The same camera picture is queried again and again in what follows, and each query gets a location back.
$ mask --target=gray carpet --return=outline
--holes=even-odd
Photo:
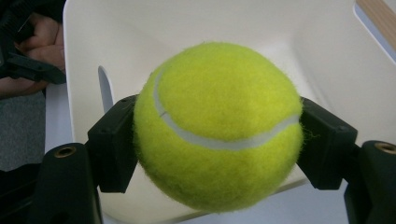
[[[0,170],[42,161],[45,118],[42,92],[0,100]]]

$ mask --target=fuzzy felt surface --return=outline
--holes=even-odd
[[[208,212],[233,211],[259,202],[287,177],[303,142],[298,120],[263,145],[229,150],[187,141],[163,115],[186,132],[232,143],[301,113],[291,81],[266,58],[234,44],[204,43],[151,74],[135,105],[134,144],[147,175],[171,198]]]

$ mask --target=yellow-green tennis ball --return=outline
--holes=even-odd
[[[301,113],[294,86],[266,58],[204,43],[160,65],[138,96],[138,158],[158,188],[191,208],[246,208],[297,161]]]

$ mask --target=wooden strip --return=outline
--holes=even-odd
[[[357,0],[356,3],[396,50],[396,13],[383,0]]]

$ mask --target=tennis ball seam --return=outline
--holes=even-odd
[[[159,74],[155,78],[154,89],[153,89],[153,100],[155,104],[155,109],[158,113],[158,116],[164,121],[168,127],[172,129],[179,137],[184,139],[185,141],[195,144],[201,147],[207,147],[211,149],[228,149],[233,151],[238,151],[246,148],[259,147],[267,142],[269,142],[274,136],[278,133],[283,132],[287,127],[292,124],[299,122],[299,115],[291,115],[283,120],[281,120],[276,126],[274,126],[271,130],[258,133],[249,138],[238,139],[235,141],[224,141],[220,139],[207,138],[195,133],[186,131],[180,128],[171,118],[171,116],[166,112],[163,104],[161,103],[160,96],[158,93],[158,87],[160,83],[160,79],[163,76],[164,69],[159,72]]]

